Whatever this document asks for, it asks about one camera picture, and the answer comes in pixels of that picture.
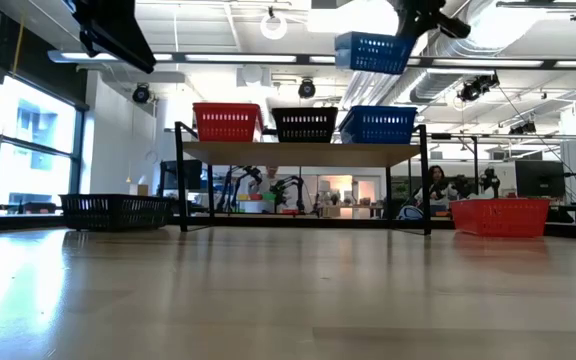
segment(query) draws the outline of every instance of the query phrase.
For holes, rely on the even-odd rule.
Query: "air duct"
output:
[[[495,0],[473,0],[459,17],[472,26],[467,39],[440,35],[421,53],[427,57],[493,57],[501,53],[541,19],[541,10],[497,8]],[[423,69],[408,69],[379,104],[393,102],[430,103],[462,75],[429,74]]]

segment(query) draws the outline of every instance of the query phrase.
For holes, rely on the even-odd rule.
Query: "wire basket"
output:
[[[168,223],[172,200],[123,194],[59,195],[70,229],[157,229]]]
[[[549,206],[548,199],[474,199],[450,203],[457,230],[499,237],[542,236]]]
[[[263,120],[257,104],[195,103],[199,141],[253,142]]]
[[[400,75],[416,42],[415,38],[349,32],[335,39],[335,65],[344,69]]]
[[[353,106],[339,125],[344,144],[410,144],[417,109]]]
[[[279,142],[330,143],[337,113],[336,107],[272,110]]]

